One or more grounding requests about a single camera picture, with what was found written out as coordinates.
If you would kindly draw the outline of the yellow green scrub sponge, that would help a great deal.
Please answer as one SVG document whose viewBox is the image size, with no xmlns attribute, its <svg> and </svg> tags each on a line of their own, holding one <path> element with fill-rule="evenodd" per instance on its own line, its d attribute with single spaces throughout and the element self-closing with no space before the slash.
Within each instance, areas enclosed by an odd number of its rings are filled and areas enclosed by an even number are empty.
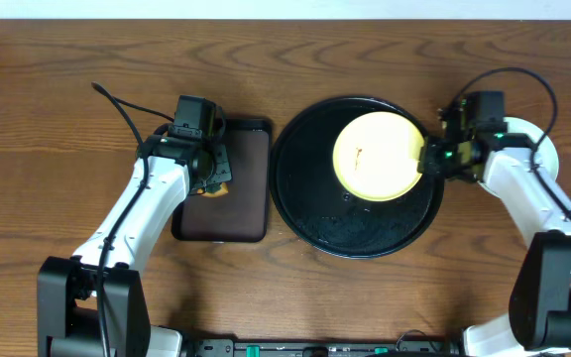
<svg viewBox="0 0 571 357">
<path fill-rule="evenodd" d="M 197 193 L 207 198 L 216 198 L 226 195 L 229 192 L 226 182 L 216 183 L 209 185 L 205 188 L 201 188 Z"/>
</svg>

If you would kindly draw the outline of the light blue plate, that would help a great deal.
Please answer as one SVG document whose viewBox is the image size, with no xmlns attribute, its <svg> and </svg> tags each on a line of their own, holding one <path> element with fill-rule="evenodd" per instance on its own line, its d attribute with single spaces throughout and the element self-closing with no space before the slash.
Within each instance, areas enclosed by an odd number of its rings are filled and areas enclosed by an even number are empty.
<svg viewBox="0 0 571 357">
<path fill-rule="evenodd" d="M 542 129 L 524 119 L 507 116 L 504 120 L 508 124 L 509 133 L 526 134 L 533 142 L 537 142 L 543 134 Z M 559 174 L 559 157 L 554 144 L 549 138 L 544 139 L 541 143 L 538 155 L 549 175 L 553 179 L 557 179 Z"/>
</svg>

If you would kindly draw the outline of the yellow plate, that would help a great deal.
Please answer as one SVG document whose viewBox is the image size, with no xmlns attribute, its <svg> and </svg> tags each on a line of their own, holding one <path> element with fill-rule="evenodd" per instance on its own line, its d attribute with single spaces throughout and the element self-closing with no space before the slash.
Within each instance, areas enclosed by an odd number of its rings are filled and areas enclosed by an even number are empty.
<svg viewBox="0 0 571 357">
<path fill-rule="evenodd" d="M 381 202 L 409 192 L 421 179 L 417 166 L 424 135 L 408 118 L 392 112 L 357 117 L 338 135 L 334 173 L 358 198 Z"/>
</svg>

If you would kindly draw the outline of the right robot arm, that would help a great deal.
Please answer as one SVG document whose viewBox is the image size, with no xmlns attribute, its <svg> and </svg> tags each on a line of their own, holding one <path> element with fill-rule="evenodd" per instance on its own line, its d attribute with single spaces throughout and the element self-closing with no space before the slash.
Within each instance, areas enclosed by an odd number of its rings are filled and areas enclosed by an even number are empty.
<svg viewBox="0 0 571 357">
<path fill-rule="evenodd" d="M 461 94 L 440 113 L 442 137 L 420 151 L 421 173 L 478 182 L 506 208 L 527 247 L 508 312 L 462 334 L 471 356 L 571 353 L 571 199 L 548 165 L 548 134 L 512 130 L 500 91 Z"/>
</svg>

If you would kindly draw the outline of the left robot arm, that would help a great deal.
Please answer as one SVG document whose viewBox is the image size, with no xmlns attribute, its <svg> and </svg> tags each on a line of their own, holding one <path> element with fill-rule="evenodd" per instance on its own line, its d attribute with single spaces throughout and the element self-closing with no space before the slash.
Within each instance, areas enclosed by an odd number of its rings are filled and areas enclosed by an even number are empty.
<svg viewBox="0 0 571 357">
<path fill-rule="evenodd" d="M 173 212 L 231 179 L 225 130 L 220 106 L 183 95 L 166 125 L 138 138 L 130 181 L 101 225 L 39 269 L 39 355 L 180 355 L 181 333 L 150 322 L 141 275 Z"/>
</svg>

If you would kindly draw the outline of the black rectangular water tray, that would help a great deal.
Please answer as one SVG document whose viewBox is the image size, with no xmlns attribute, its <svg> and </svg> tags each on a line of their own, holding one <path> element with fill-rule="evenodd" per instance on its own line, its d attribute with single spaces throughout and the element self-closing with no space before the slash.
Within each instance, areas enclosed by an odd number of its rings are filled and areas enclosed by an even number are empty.
<svg viewBox="0 0 571 357">
<path fill-rule="evenodd" d="M 266 235 L 271 122 L 231 120 L 222 142 L 232 170 L 227 191 L 188 197 L 171 219 L 177 240 L 256 243 Z"/>
</svg>

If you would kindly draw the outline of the black round serving tray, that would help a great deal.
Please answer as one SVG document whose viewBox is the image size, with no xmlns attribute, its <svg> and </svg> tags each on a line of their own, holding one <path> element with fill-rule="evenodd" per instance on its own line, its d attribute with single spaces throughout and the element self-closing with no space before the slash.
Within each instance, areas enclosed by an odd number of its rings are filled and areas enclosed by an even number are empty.
<svg viewBox="0 0 571 357">
<path fill-rule="evenodd" d="M 296 115 L 273 146 L 269 185 L 275 206 L 302 240 L 328 254 L 369 259 L 392 254 L 415 241 L 434 220 L 444 180 L 421 178 L 399 198 L 374 202 L 349 192 L 337 178 L 332 151 L 339 133 L 360 115 L 398 114 L 428 131 L 409 112 L 384 99 L 340 96 Z"/>
</svg>

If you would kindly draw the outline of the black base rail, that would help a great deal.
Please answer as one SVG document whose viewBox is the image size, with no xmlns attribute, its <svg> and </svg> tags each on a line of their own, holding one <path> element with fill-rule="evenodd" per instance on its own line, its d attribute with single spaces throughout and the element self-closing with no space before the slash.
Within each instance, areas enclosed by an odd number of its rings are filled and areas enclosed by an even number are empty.
<svg viewBox="0 0 571 357">
<path fill-rule="evenodd" d="M 448 342 L 403 340 L 401 342 L 350 343 L 342 341 L 236 341 L 201 339 L 183 342 L 180 357 L 385 357 L 463 356 Z"/>
</svg>

